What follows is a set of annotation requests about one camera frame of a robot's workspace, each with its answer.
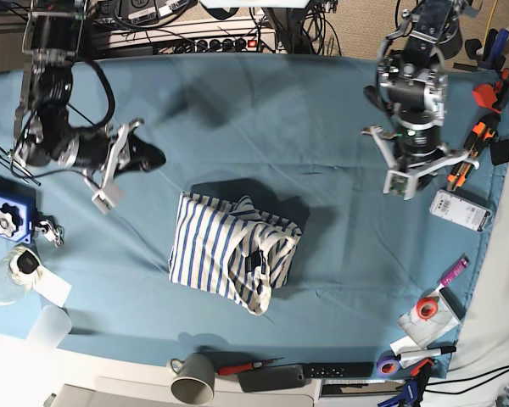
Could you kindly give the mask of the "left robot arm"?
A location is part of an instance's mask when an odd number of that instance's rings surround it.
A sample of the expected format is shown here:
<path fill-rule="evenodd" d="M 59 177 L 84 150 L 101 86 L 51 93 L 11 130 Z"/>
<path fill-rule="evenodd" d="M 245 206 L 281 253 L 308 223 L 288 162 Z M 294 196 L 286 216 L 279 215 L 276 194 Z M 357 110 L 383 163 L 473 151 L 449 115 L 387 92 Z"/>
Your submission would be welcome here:
<path fill-rule="evenodd" d="M 440 139 L 445 121 L 448 75 L 445 61 L 461 50 L 459 18 L 474 16 L 469 1 L 421 1 L 402 12 L 399 27 L 378 50 L 375 83 L 365 97 L 385 114 L 391 129 L 362 130 L 377 144 L 388 166 L 383 191 L 410 200 L 449 166 L 479 162 L 466 149 L 452 149 Z"/>

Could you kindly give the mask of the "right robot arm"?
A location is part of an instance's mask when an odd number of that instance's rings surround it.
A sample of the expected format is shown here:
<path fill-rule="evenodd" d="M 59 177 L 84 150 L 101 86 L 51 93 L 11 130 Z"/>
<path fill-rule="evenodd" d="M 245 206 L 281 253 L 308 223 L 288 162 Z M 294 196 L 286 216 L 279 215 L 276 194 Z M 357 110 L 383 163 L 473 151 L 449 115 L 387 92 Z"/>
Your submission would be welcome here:
<path fill-rule="evenodd" d="M 22 51 L 30 61 L 23 74 L 14 117 L 10 170 L 57 164 L 57 172 L 81 176 L 92 190 L 92 202 L 103 213 L 122 197 L 115 178 L 126 172 L 151 172 L 166 162 L 165 154 L 135 133 L 141 118 L 115 129 L 115 95 L 100 65 L 80 54 L 87 17 L 85 1 L 33 1 Z M 107 99 L 104 117 L 87 126 L 72 126 L 69 104 L 72 69 L 83 62 L 94 70 Z"/>

